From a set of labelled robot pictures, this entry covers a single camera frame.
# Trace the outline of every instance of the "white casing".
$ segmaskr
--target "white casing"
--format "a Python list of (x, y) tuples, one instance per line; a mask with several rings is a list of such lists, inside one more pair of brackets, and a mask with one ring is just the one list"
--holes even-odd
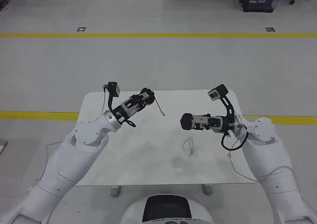
[(278, 135), (274, 133), (273, 139), (267, 142), (249, 138), (243, 145), (243, 153), (249, 169), (260, 182), (271, 204), (274, 224), (304, 219), (305, 223), (317, 224), (317, 213), (302, 199), (292, 171), (292, 162)]
[[(109, 140), (108, 133), (116, 132), (117, 127), (114, 128), (105, 115), (107, 113), (92, 122), (96, 128), (80, 125), (71, 131), (51, 155), (41, 180), (22, 203), (1, 218), (0, 223), (12, 224), (19, 215), (29, 218), (26, 223), (48, 223), (60, 200), (86, 175), (105, 148)], [(99, 133), (97, 139), (89, 146), (80, 144), (76, 136), (92, 135), (89, 131), (94, 131), (94, 135)]]
[[(155, 195), (176, 195), (176, 194), (155, 194)], [(145, 205), (146, 205), (147, 199), (151, 196), (154, 196), (154, 195), (150, 195), (145, 198), (142, 198), (138, 200), (137, 202), (133, 203), (130, 207), (128, 207), (128, 209), (125, 211), (121, 219), (120, 224), (142, 223)], [(195, 202), (192, 199), (189, 199), (187, 197), (184, 197), (184, 198), (186, 198), (190, 206), (192, 219), (200, 219), (200, 220), (207, 221), (209, 223), (213, 223), (213, 219), (206, 208), (204, 208), (201, 204), (199, 204), (198, 202)]]

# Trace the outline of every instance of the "concrete floor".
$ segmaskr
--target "concrete floor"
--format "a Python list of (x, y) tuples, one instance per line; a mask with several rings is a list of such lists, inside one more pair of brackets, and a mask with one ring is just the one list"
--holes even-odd
[[(13, 196), (36, 182), (44, 168), (44, 146), (60, 141), (73, 127), (74, 122), (0, 120), (0, 137), (8, 140), (0, 156), (0, 216), (24, 198)], [(277, 133), (292, 158), (304, 198), (317, 210), (317, 126), (279, 125)], [(131, 203), (157, 193), (181, 194), (202, 203), (215, 223), (273, 223), (259, 184), (215, 185), (212, 196), (204, 195), (200, 185), (125, 186), (119, 198), (110, 196), (109, 186), (76, 186), (50, 223), (118, 223)]]
[[(243, 13), (232, 0), (12, 0), (0, 32), (317, 32), (317, 1), (281, 0), (272, 14)], [(317, 38), (0, 39), (0, 110), (79, 111), (83, 97), (107, 81), (122, 90), (234, 90), (246, 115), (317, 116)], [(0, 214), (35, 182), (44, 146), (74, 122), (0, 120), (8, 145), (0, 156)], [(317, 126), (278, 126), (301, 191), (317, 209)], [(206, 206), (216, 223), (272, 223), (258, 184), (127, 186), (117, 199), (107, 186), (77, 186), (51, 223), (117, 223), (141, 197), (178, 193)]]

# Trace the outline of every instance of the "equipment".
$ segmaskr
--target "equipment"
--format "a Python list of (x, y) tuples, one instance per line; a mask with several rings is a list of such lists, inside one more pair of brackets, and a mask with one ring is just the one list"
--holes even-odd
[[(104, 86), (109, 92), (109, 110), (95, 120), (80, 122), (65, 138), (48, 161), (43, 177), (26, 199), (1, 220), (1, 224), (48, 223), (51, 213), (64, 195), (88, 172), (106, 146), (109, 132), (116, 132), (124, 122), (135, 127), (128, 119), (146, 105), (154, 102), (154, 93), (144, 88), (115, 109), (113, 97), (119, 96), (117, 83)], [(220, 85), (208, 92), (212, 100), (220, 99), (227, 109), (226, 116), (184, 114), (181, 126), (185, 130), (213, 130), (223, 133), (221, 144), (229, 151), (243, 149), (247, 163), (262, 185), (271, 207), (275, 224), (317, 224), (317, 213), (301, 198), (293, 174), (289, 155), (275, 133), (273, 122), (268, 118), (248, 121), (235, 114), (227, 98), (228, 90)], [(225, 137), (240, 141), (236, 148), (225, 146)], [(133, 203), (123, 215), (121, 224), (207, 224), (213, 219), (199, 203), (172, 194), (145, 197)]]
[[(223, 133), (221, 144), (225, 149), (243, 149), (250, 170), (257, 182), (260, 182), (271, 204), (275, 224), (298, 220), (300, 223), (317, 224), (317, 213), (300, 195), (292, 162), (283, 142), (275, 132), (273, 122), (268, 118), (248, 121), (243, 116), (233, 115), (234, 109), (226, 98), (227, 92), (224, 85), (208, 92), (212, 100), (220, 99), (223, 102), (227, 109), (226, 116), (184, 114), (181, 118), (182, 128), (211, 129)], [(237, 138), (241, 144), (236, 148), (227, 148), (224, 139), (228, 135)]]
[(75, 126), (51, 155), (40, 181), (22, 203), (2, 217), (1, 224), (48, 223), (64, 195), (85, 176), (105, 148), (109, 141), (108, 134), (115, 133), (124, 122), (134, 126), (128, 119), (155, 100), (154, 92), (144, 88), (140, 94), (132, 95), (112, 109), (112, 98), (118, 97), (120, 91), (117, 83), (111, 82), (109, 85), (115, 86), (108, 88), (110, 109), (95, 120)]

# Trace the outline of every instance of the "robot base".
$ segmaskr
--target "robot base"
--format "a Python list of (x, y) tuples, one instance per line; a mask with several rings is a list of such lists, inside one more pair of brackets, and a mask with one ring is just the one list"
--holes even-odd
[(187, 218), (213, 222), (201, 204), (175, 194), (156, 194), (133, 203), (123, 215), (121, 224), (139, 224), (160, 218)]

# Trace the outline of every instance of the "white table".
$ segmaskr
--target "white table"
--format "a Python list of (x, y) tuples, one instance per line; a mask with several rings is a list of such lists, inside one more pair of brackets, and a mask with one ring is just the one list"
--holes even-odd
[[(208, 90), (155, 91), (166, 116), (156, 103), (147, 106), (130, 120), (137, 127), (123, 124), (117, 133), (110, 133), (107, 147), (78, 185), (153, 185), (153, 184), (217, 184), (252, 183), (236, 174), (221, 146), (222, 134), (211, 130), (182, 130), (180, 119), (184, 113), (226, 115), (223, 104), (211, 101)], [(121, 92), (114, 98), (113, 108), (133, 94)], [(234, 92), (227, 95), (235, 111), (241, 114)], [(101, 112), (103, 92), (85, 96), (78, 122), (94, 120)], [(194, 153), (190, 156), (188, 141), (193, 137)], [(226, 144), (233, 144), (226, 138)], [(237, 171), (254, 178), (242, 150), (232, 153)]]

